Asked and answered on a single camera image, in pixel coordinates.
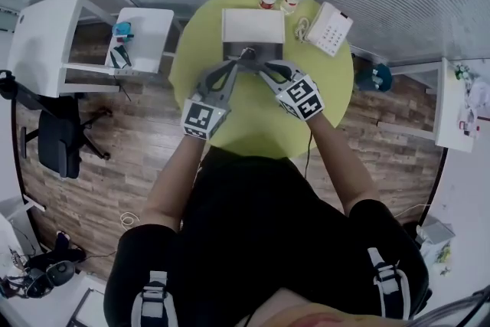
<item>office chair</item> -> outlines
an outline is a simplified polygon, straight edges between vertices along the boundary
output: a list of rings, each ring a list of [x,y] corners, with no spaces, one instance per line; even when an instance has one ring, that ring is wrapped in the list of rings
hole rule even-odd
[[[80,123],[77,98],[39,96],[15,82],[15,77],[7,70],[0,70],[0,94],[7,100],[17,100],[29,110],[41,110],[38,129],[27,133],[25,127],[21,128],[22,158],[27,158],[27,143],[38,138],[39,162],[62,178],[78,177],[83,146],[100,159],[110,159],[108,152],[101,152],[83,133],[101,117],[113,115],[107,108],[100,109],[92,119]]]

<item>round yellow table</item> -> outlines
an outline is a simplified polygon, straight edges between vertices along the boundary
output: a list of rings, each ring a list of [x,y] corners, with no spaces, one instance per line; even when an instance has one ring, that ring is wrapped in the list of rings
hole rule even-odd
[[[181,109],[185,99],[194,92],[201,72],[223,61],[221,10],[258,8],[258,2],[210,0],[189,21],[180,37],[169,77]],[[323,113],[333,126],[337,126],[352,93],[354,71],[349,46],[344,42],[337,55],[329,57],[294,37],[297,21],[301,17],[312,21],[318,10],[319,4],[314,0],[302,0],[296,11],[285,17],[283,59],[298,64],[316,82],[325,102]],[[240,73],[230,98],[230,108],[226,121],[211,138],[211,145],[241,155],[271,158],[292,158],[308,150],[308,126],[286,113],[261,77]]]

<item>telephone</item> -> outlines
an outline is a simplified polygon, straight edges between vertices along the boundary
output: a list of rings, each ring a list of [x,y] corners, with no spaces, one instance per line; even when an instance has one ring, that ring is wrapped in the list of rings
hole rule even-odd
[[[352,20],[346,14],[324,2],[306,32],[305,41],[334,57],[351,26]]]

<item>wooden floor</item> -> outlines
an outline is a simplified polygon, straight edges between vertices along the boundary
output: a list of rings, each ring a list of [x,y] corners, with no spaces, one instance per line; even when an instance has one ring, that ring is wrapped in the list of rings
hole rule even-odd
[[[72,58],[77,61],[103,61],[107,36],[90,27],[80,28],[73,42]],[[124,93],[91,93],[80,101],[82,119],[101,106],[114,112],[102,118],[87,135],[112,158],[103,161],[88,151],[81,152],[83,163],[76,180],[61,179],[38,162],[37,142],[29,142],[28,157],[21,159],[27,193],[47,206],[44,213],[33,209],[40,241],[53,245],[56,230],[69,233],[75,244],[89,255],[112,253],[123,228],[121,213],[139,214],[158,171],[165,165],[182,137],[180,111],[167,76],[171,59],[162,61],[161,74],[147,80],[121,80]],[[71,74],[83,82],[86,75]],[[356,151],[380,189],[381,200],[394,214],[415,204],[424,204],[430,195],[442,149],[433,142],[380,131],[378,120],[431,129],[435,112],[433,96],[407,77],[395,77],[389,93],[354,91],[347,113],[338,127]],[[17,107],[17,127],[37,128],[39,112]],[[294,159],[301,171],[306,155]],[[340,208],[325,172],[318,150],[312,150],[308,180],[318,196]],[[399,217],[416,220],[418,207]],[[81,268],[107,278],[113,257],[93,257]]]

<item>black shirt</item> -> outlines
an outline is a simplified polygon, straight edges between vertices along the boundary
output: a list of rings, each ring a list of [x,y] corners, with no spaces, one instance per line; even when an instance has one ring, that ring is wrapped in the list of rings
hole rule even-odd
[[[168,272],[179,326],[233,326],[279,288],[355,314],[380,315],[367,249],[399,262],[412,313],[427,287],[415,243],[379,201],[346,217],[321,201],[289,160],[249,157],[201,173],[176,234],[159,225],[121,237],[107,283],[109,326],[131,325],[151,270]]]

